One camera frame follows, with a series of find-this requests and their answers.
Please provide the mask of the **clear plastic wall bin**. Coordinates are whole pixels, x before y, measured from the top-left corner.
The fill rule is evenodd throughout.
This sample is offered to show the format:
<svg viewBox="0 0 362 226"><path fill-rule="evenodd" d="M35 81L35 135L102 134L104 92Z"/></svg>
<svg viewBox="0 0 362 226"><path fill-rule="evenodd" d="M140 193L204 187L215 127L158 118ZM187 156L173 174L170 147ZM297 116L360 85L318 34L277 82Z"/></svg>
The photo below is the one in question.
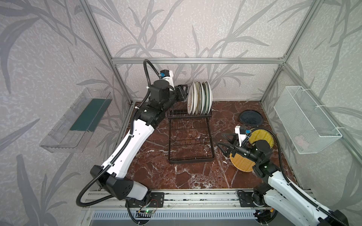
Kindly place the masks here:
<svg viewBox="0 0 362 226"><path fill-rule="evenodd" d="M110 91L85 88L40 147L51 153L82 153L111 102Z"/></svg>

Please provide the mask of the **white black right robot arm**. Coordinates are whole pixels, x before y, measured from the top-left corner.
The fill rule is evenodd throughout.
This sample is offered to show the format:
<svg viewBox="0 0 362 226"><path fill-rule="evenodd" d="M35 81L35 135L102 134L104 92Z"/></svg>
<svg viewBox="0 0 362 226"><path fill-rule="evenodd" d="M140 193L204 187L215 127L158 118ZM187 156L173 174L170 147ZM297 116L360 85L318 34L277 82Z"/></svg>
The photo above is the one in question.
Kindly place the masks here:
<svg viewBox="0 0 362 226"><path fill-rule="evenodd" d="M227 143L218 148L225 157L242 156L254 163L253 172L263 182L254 188L252 200L256 206L267 205L282 214L296 226L347 226L347 217L341 211L332 211L322 205L285 174L283 166L274 164L270 157L272 146L266 140L248 144L252 130L235 127L235 133L223 134Z"/></svg>

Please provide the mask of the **orange sunburst plate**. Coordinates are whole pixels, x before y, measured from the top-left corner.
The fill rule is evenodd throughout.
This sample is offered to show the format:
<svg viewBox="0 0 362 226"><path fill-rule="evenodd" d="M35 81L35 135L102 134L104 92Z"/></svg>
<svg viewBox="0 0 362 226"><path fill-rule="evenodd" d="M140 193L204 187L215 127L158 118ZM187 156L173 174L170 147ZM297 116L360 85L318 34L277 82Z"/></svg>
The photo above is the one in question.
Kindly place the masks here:
<svg viewBox="0 0 362 226"><path fill-rule="evenodd" d="M208 114L210 113L211 111L211 108L212 108L212 98L213 98L213 94L212 94L212 90L211 90L211 87L210 87L210 84L209 82L206 82L206 85L208 87L208 97L209 97L209 107L208 107Z"/></svg>
<svg viewBox="0 0 362 226"><path fill-rule="evenodd" d="M188 91L188 102L187 102L187 111L189 115L191 115L192 109L193 109L193 85L190 85Z"/></svg>

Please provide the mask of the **cream floral plate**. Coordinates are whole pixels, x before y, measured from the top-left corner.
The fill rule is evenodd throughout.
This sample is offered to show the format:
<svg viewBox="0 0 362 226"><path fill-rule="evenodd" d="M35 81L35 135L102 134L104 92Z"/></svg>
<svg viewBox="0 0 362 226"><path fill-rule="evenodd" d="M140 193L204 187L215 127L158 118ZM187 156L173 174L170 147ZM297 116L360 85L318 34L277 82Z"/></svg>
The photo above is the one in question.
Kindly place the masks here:
<svg viewBox="0 0 362 226"><path fill-rule="evenodd" d="M201 107L201 98L200 98L200 83L196 82L197 94L198 94L198 106L197 106L197 114L200 115L200 107Z"/></svg>

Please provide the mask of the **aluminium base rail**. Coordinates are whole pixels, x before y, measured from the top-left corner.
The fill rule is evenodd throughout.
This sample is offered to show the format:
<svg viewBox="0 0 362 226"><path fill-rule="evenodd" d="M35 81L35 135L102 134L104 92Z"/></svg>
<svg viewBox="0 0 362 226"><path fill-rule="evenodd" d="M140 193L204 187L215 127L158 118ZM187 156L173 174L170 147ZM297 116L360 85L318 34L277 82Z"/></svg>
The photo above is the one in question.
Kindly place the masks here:
<svg viewBox="0 0 362 226"><path fill-rule="evenodd" d="M267 204L256 205L252 189L155 190L150 204L111 198L82 209L76 225L94 221L130 221L130 225L150 226L161 220L252 220L268 225L278 213Z"/></svg>

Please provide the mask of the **green yellow woven plate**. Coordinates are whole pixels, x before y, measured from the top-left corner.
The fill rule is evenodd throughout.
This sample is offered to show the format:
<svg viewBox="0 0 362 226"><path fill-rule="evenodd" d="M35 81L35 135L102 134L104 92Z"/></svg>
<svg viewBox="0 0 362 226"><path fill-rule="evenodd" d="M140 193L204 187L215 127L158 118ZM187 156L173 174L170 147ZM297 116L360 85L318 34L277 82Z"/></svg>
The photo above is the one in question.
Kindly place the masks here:
<svg viewBox="0 0 362 226"><path fill-rule="evenodd" d="M274 146L273 135L265 129L253 130L251 132L249 143L253 145L256 141L259 140L265 140L269 144L270 148L273 148Z"/></svg>

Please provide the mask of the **mint green flower plate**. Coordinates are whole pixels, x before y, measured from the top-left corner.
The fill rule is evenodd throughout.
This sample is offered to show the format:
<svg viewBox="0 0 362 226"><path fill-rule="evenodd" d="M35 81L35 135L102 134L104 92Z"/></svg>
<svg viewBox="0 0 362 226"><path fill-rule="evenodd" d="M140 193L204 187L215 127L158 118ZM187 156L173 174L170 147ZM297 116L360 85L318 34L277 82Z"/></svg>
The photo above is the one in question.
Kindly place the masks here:
<svg viewBox="0 0 362 226"><path fill-rule="evenodd" d="M209 109L209 86L207 82L202 82L203 89L204 89L204 108L203 108L203 115L207 115L208 109Z"/></svg>

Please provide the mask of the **white plate dark lettered rim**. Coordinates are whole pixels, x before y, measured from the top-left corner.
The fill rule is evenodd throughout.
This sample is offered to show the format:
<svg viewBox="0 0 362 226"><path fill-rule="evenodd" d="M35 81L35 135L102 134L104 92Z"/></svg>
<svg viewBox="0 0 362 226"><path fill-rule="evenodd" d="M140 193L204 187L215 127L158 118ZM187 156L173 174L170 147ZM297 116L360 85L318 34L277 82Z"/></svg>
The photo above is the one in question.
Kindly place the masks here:
<svg viewBox="0 0 362 226"><path fill-rule="evenodd" d="M200 114L204 115L205 114L205 89L203 86L203 83L200 82L200 98L201 98L201 107L200 107Z"/></svg>

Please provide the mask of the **orange woven plate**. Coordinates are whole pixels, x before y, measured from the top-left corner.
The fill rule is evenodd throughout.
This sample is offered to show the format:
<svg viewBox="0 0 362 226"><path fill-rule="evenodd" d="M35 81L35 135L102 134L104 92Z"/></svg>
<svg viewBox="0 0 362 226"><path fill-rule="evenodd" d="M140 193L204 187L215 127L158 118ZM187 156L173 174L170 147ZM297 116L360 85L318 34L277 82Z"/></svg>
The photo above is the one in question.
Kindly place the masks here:
<svg viewBox="0 0 362 226"><path fill-rule="evenodd" d="M230 154L230 160L238 170L243 172L252 172L253 166L255 166L255 163L253 161L244 158L239 154L235 154L235 156L232 156L232 154Z"/></svg>

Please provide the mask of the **black wire dish rack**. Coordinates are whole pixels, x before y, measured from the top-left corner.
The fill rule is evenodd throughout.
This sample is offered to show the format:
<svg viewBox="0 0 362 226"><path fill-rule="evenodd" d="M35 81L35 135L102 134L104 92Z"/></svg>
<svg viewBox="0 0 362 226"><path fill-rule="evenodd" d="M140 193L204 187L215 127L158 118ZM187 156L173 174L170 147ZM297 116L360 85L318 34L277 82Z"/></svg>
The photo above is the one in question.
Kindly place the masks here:
<svg viewBox="0 0 362 226"><path fill-rule="evenodd" d="M169 110L170 164L207 163L215 159L210 130L211 117L211 112L206 115L188 114L186 102L177 103Z"/></svg>

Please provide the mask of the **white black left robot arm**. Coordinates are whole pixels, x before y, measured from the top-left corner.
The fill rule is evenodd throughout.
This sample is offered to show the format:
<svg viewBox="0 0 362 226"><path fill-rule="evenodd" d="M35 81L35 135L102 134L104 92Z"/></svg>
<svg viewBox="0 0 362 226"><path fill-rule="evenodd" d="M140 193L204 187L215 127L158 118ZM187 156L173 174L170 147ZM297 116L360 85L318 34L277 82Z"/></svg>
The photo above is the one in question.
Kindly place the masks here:
<svg viewBox="0 0 362 226"><path fill-rule="evenodd" d="M147 93L142 102L135 107L130 120L130 129L111 156L101 166L95 165L90 173L93 179L81 190L76 198L76 205L89 207L110 198L126 201L130 212L130 201L145 207L151 202L151 190L145 185L126 178L128 169L136 154L166 117L167 111L177 102L187 99L187 85L173 83L170 70L158 71L148 60L143 60L147 80ZM93 184L109 194L91 202L82 202L83 195Z"/></svg>

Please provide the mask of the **dark blue oval plate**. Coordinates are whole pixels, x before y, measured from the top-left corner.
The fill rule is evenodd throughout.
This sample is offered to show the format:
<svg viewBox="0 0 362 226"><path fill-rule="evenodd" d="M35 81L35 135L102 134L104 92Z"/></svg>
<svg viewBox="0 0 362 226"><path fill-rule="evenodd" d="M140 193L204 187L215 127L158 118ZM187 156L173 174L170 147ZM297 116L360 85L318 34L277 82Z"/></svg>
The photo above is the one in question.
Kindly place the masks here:
<svg viewBox="0 0 362 226"><path fill-rule="evenodd" d="M245 110L239 114L238 120L248 126L258 127L264 123L263 116L255 110Z"/></svg>

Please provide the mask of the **white plate green emblem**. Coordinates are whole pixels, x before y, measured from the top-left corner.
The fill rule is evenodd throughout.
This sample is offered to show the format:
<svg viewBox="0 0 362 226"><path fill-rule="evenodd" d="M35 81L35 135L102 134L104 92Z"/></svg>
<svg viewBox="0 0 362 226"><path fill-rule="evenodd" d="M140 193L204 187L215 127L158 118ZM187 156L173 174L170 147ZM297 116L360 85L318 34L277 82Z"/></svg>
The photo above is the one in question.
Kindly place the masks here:
<svg viewBox="0 0 362 226"><path fill-rule="evenodd" d="M192 114L194 115L196 112L196 107L197 107L197 89L196 89L196 84L195 82L192 83L192 88L193 88L193 98L192 98Z"/></svg>

